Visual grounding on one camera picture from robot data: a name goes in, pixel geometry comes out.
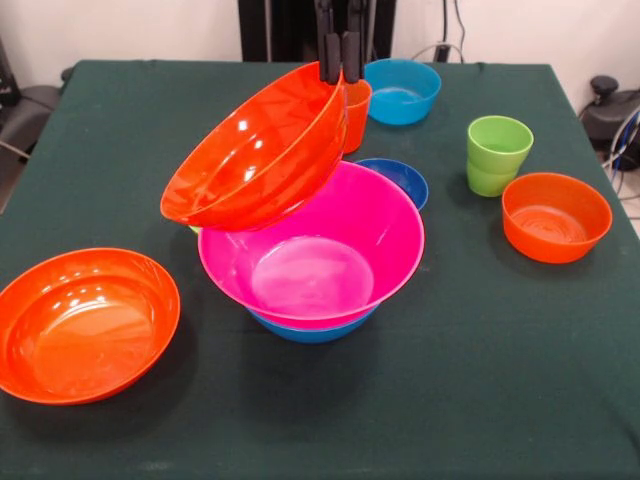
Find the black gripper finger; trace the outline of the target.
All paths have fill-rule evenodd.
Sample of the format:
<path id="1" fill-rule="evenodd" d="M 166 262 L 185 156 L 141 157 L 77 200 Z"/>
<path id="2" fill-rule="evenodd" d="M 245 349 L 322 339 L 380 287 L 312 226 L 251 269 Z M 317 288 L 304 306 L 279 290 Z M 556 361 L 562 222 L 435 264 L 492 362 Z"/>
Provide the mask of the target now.
<path id="1" fill-rule="evenodd" d="M 331 0 L 315 0 L 314 7 L 320 80 L 337 83 L 341 69 L 341 46 L 334 28 L 333 3 Z"/>
<path id="2" fill-rule="evenodd" d="M 342 67 L 346 83 L 357 83 L 364 77 L 366 61 L 366 0 L 349 0 L 346 29 L 342 34 Z"/>

